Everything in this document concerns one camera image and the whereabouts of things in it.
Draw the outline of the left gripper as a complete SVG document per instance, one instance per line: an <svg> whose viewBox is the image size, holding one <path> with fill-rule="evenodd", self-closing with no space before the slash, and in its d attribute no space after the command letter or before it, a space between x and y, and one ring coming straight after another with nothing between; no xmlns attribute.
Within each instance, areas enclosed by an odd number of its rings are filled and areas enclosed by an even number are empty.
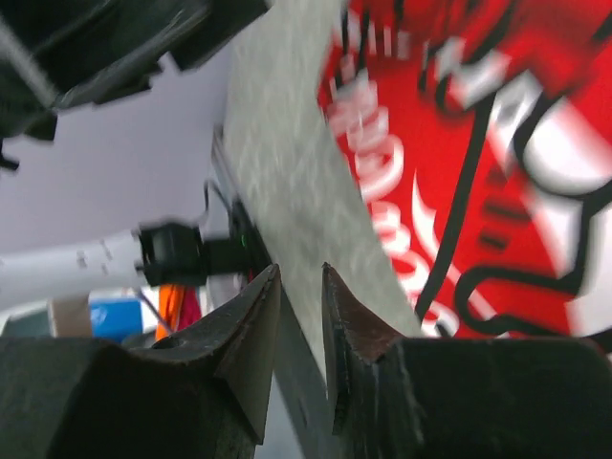
<svg viewBox="0 0 612 459"><path fill-rule="evenodd" d="M196 69L268 9L266 1L4 1L1 136L50 142L59 112L149 90L165 54Z"/></svg>

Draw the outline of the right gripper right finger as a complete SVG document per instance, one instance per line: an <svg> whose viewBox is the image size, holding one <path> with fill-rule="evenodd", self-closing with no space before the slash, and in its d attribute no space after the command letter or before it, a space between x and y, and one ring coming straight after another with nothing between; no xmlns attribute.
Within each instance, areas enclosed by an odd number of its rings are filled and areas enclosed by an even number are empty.
<svg viewBox="0 0 612 459"><path fill-rule="evenodd" d="M343 458L607 458L611 365L577 339L408 338L322 268Z"/></svg>

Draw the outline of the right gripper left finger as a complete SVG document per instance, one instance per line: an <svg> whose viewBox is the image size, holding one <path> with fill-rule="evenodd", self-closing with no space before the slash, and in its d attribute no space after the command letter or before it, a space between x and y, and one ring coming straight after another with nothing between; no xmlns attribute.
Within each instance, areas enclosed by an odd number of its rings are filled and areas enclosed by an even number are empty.
<svg viewBox="0 0 612 459"><path fill-rule="evenodd" d="M251 458L265 436L281 275L149 348L1 341L5 458Z"/></svg>

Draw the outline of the white t-shirt with red print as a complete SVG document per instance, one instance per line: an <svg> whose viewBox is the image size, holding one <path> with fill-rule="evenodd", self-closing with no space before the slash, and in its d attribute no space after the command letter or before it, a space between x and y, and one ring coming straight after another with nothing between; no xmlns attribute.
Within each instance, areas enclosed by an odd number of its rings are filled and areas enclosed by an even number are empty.
<svg viewBox="0 0 612 459"><path fill-rule="evenodd" d="M317 100L422 332L611 348L611 5L350 1Z"/></svg>

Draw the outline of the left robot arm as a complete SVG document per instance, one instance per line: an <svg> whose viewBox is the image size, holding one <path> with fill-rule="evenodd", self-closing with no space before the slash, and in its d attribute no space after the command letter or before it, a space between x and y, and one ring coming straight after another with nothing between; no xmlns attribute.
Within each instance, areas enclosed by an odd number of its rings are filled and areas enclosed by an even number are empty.
<svg viewBox="0 0 612 459"><path fill-rule="evenodd" d="M264 1L5 1L1 5L1 136L50 142L59 113L150 89L171 55L210 60L268 11ZM197 230L170 224L8 255L1 304L11 307L114 286L204 276Z"/></svg>

